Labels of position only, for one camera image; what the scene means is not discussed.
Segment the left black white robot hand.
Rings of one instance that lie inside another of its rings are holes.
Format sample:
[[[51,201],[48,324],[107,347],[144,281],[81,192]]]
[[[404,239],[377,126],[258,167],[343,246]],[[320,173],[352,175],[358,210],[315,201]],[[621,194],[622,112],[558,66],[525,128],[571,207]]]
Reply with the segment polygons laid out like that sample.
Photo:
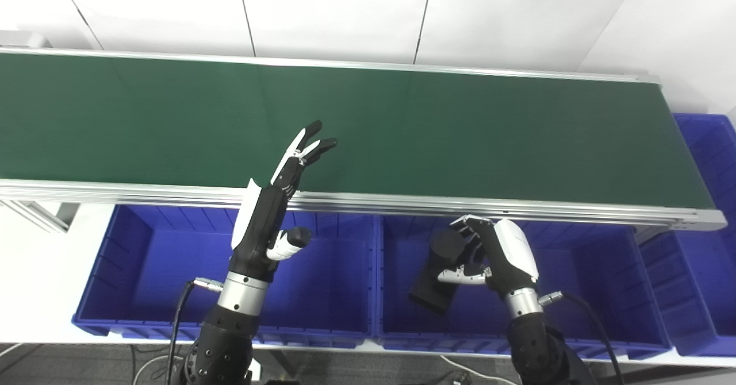
[[[334,138],[309,143],[321,128],[323,123],[317,120],[299,131],[279,161],[269,185],[261,187],[254,180],[249,181],[231,239],[228,272],[237,280],[273,282],[279,262],[310,243],[310,229],[284,230],[283,221],[305,169],[337,145]]]

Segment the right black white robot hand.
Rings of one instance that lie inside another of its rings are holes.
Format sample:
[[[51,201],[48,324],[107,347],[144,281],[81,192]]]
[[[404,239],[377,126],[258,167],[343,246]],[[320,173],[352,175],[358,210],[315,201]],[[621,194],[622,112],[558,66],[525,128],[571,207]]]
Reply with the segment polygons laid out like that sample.
[[[486,285],[504,299],[515,294],[537,295],[539,271],[532,249],[522,228],[507,218],[493,222],[489,218],[463,215],[450,223],[466,246],[480,252],[481,260],[453,264],[439,272],[441,283]]]

